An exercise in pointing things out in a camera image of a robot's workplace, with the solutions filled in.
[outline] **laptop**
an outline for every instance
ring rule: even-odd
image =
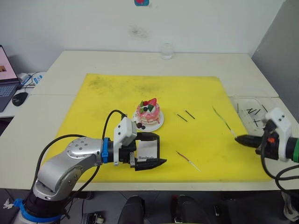
[[[20,81],[0,45],[0,112],[4,111],[19,85]]]

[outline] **floor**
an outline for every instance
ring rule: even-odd
[[[0,135],[2,135],[12,119],[13,118],[0,118]]]
[[[25,190],[8,189],[14,198],[24,198]],[[116,224],[126,200],[139,195],[146,202],[145,224],[162,224],[171,222],[170,201],[173,195],[188,195],[193,197],[207,212],[212,224],[290,224],[283,215],[284,201],[279,191],[265,192],[204,192],[204,191],[97,191],[92,200],[84,200],[83,212],[100,211],[105,223]],[[4,189],[0,189],[0,201],[9,198]],[[62,220],[62,224],[80,224],[82,199],[74,199],[70,210],[71,218]],[[225,220],[214,215],[214,205],[227,208],[222,210]],[[8,224],[14,215],[15,208],[1,209],[2,224]]]

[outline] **yellow mat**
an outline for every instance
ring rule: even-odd
[[[101,166],[94,182],[233,182],[264,181],[260,158],[253,148],[244,147],[223,121],[228,122],[237,135],[246,134],[221,82],[216,77],[156,77],[111,76],[87,74],[57,136],[82,134],[101,138],[107,115],[119,109],[131,118],[141,100],[157,98],[165,121],[155,131],[160,135],[160,155],[167,159],[162,166],[137,171],[128,164]],[[196,119],[191,118],[185,109]],[[113,140],[113,130],[120,116],[111,117],[106,137]],[[46,159],[62,152],[72,139],[68,138],[50,148]],[[189,158],[199,172],[176,150]],[[86,171],[80,178],[85,182],[94,172]]]

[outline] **cable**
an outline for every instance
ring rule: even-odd
[[[4,189],[4,190],[9,195],[10,199],[14,202],[14,196],[7,189]]]
[[[82,224],[82,221],[83,221],[83,208],[84,208],[84,201],[85,201],[85,199],[83,199],[83,202],[82,202],[82,207],[81,207],[81,222],[80,222],[80,224]]]
[[[21,89],[34,89],[34,87],[22,87]]]
[[[79,188],[79,190],[77,190],[71,197],[69,200],[66,201],[66,203],[64,204],[63,208],[65,208],[69,203],[70,201],[75,198],[92,180],[93,178],[96,176],[96,174],[98,173],[100,169],[100,166],[97,166],[96,170],[94,171],[93,175],[89,178],[89,180],[81,187]]]
[[[285,169],[281,170],[276,176],[274,176],[273,174],[271,174],[271,173],[269,172],[269,170],[267,169],[267,167],[266,167],[266,163],[265,163],[265,148],[266,148],[266,146],[267,146],[267,139],[268,139],[268,137],[269,137],[270,134],[271,134],[271,133],[270,133],[271,128],[269,128],[269,126],[270,126],[270,125],[267,125],[267,124],[266,124],[266,127],[265,127],[265,129],[264,129],[264,134],[263,134],[263,137],[262,137],[262,143],[261,143],[261,145],[260,145],[260,148],[261,148],[261,162],[262,162],[263,169],[264,169],[265,173],[266,173],[269,177],[271,177],[272,179],[275,180],[275,183],[276,183],[277,187],[278,187],[281,191],[283,191],[283,192],[285,192],[285,193],[287,193],[287,194],[289,194],[289,195],[291,195],[291,196],[293,196],[293,197],[299,198],[299,194],[297,194],[297,193],[293,193],[291,190],[287,190],[287,189],[283,188],[283,187],[280,185],[280,183],[279,183],[279,181],[288,181],[288,180],[299,179],[299,176],[287,176],[287,177],[281,177],[282,174],[284,174],[284,173],[286,173],[286,172],[288,172],[288,171],[290,171],[290,170],[299,168],[299,165],[295,165],[295,166],[292,166],[292,167],[285,168]]]
[[[28,85],[25,86],[25,90],[24,90],[24,92],[26,92],[26,88],[27,88],[29,85],[31,85],[31,84],[33,83],[33,76],[34,76],[35,74],[37,74],[37,73],[39,73],[39,72],[33,73],[33,74],[31,75],[31,82],[30,82]]]
[[[69,206],[69,209],[67,210],[67,214],[70,212],[70,210],[71,210],[71,206],[73,205],[73,201],[74,201],[74,199],[72,199],[72,201],[71,201],[71,204],[70,204],[70,206]]]
[[[111,112],[109,113],[109,115],[108,115],[108,117],[107,117],[107,119],[106,119],[105,125],[104,125],[103,134],[102,134],[102,140],[104,140],[104,138],[105,138],[105,133],[106,133],[106,128],[107,128],[108,121],[109,121],[111,115],[112,115],[113,113],[115,113],[115,112],[118,112],[118,113],[121,115],[121,118],[122,118],[123,116],[126,116],[126,114],[124,114],[124,113],[121,112],[120,110],[113,110],[113,111],[111,111]]]

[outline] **blue ring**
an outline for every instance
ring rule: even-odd
[[[109,138],[104,138],[103,152],[102,152],[103,163],[108,163],[108,140]]]
[[[48,223],[48,222],[54,222],[54,221],[57,221],[61,218],[62,215],[59,215],[59,216],[55,216],[55,217],[50,217],[50,218],[38,218],[38,217],[35,217],[35,216],[32,216],[30,214],[28,214],[26,212],[26,209],[24,208],[24,205],[23,205],[23,200],[20,199],[20,198],[17,198],[15,201],[14,201],[14,206],[15,207],[19,207],[20,210],[21,210],[21,213],[22,213],[22,216],[27,219],[28,221],[31,221],[31,222],[34,222],[34,223]]]

